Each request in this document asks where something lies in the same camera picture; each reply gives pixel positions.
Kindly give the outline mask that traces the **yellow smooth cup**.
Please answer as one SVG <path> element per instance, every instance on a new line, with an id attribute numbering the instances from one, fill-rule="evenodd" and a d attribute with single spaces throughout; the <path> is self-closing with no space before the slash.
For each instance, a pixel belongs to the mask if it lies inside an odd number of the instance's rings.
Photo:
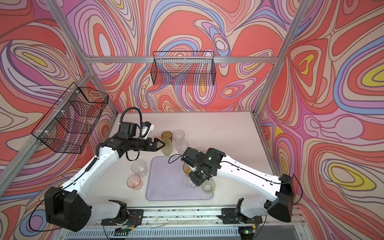
<path id="1" fill-rule="evenodd" d="M 193 169 L 192 169 L 189 165 L 184 164 L 184 165 L 183 165 L 183 171 L 184 171 L 184 173 L 185 173 L 186 175 L 188 175 L 189 173 L 191 173 L 191 172 L 193 171 Z"/>

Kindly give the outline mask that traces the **clear tumbler back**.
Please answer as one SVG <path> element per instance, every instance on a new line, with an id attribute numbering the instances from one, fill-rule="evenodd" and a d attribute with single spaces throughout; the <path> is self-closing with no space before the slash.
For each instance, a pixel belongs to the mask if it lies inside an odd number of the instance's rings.
<path id="1" fill-rule="evenodd" d="M 182 130 L 176 130 L 173 132 L 173 141 L 177 143 L 180 140 L 183 140 L 185 137 L 185 133 Z"/>

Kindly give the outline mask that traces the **pale green textured cup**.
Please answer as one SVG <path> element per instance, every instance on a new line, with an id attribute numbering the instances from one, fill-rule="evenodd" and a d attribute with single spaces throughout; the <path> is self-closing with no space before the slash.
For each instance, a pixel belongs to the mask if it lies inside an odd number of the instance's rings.
<path id="1" fill-rule="evenodd" d="M 205 194 L 212 194 L 216 189 L 216 183 L 213 180 L 206 180 L 201 186 Z"/>

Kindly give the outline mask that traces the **clear faceted glass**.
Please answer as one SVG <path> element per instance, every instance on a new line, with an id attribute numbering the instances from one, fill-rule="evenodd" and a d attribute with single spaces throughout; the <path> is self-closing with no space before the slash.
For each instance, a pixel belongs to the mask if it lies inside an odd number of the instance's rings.
<path id="1" fill-rule="evenodd" d="M 179 140 L 176 142 L 176 149 L 178 151 L 178 154 L 183 155 L 184 152 L 189 147 L 189 143 L 186 140 Z"/>

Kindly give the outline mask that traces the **small clear glass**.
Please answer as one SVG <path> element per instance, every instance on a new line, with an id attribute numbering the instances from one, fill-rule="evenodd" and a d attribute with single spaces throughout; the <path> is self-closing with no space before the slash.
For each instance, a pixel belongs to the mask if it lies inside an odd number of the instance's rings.
<path id="1" fill-rule="evenodd" d="M 190 178 L 187 179 L 187 186 L 193 190 L 197 188 L 197 186 L 193 183 L 193 181 Z"/>

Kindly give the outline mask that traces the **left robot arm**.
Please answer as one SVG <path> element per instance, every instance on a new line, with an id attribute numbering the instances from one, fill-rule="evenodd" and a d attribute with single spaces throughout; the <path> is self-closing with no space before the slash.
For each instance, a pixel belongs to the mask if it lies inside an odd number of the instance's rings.
<path id="1" fill-rule="evenodd" d="M 99 144 L 96 154 L 77 174 L 60 187 L 47 190 L 44 199 L 46 221 L 72 232 L 97 221 L 125 224 L 129 218 L 126 203 L 109 200 L 106 204 L 89 205 L 87 195 L 106 170 L 125 153 L 156 152 L 165 146 L 157 138 L 109 138 Z"/>

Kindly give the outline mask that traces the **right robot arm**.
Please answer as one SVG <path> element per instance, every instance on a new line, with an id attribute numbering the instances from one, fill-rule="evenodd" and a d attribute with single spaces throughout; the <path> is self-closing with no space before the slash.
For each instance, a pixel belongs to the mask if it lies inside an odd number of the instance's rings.
<path id="1" fill-rule="evenodd" d="M 223 177 L 262 196 L 259 200 L 240 198 L 231 215 L 222 213 L 221 218 L 225 224 L 231 222 L 230 218 L 248 224 L 262 215 L 269 215 L 285 223 L 291 222 L 294 205 L 293 177 L 262 173 L 214 148 L 209 148 L 205 153 L 187 148 L 180 159 L 192 169 L 189 178 L 196 186 L 201 186 L 212 177 Z"/>

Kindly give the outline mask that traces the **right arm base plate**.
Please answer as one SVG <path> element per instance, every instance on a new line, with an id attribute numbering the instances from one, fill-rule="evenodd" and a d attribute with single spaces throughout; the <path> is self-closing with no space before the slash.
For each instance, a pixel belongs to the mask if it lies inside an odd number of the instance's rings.
<path id="1" fill-rule="evenodd" d="M 221 214 L 218 218 L 223 221 L 223 224 L 254 224 L 258 226 L 263 222 L 261 216 L 255 216 L 253 218 L 246 217 L 239 210 L 235 208 L 222 208 Z"/>

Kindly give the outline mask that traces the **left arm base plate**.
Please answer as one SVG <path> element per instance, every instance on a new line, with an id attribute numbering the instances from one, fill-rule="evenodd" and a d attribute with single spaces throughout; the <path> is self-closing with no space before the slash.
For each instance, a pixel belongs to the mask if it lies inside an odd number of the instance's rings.
<path id="1" fill-rule="evenodd" d="M 137 227 L 142 224 L 143 215 L 143 209 L 128 209 L 125 213 L 119 213 L 118 216 L 113 219 L 102 220 L 101 225 Z"/>

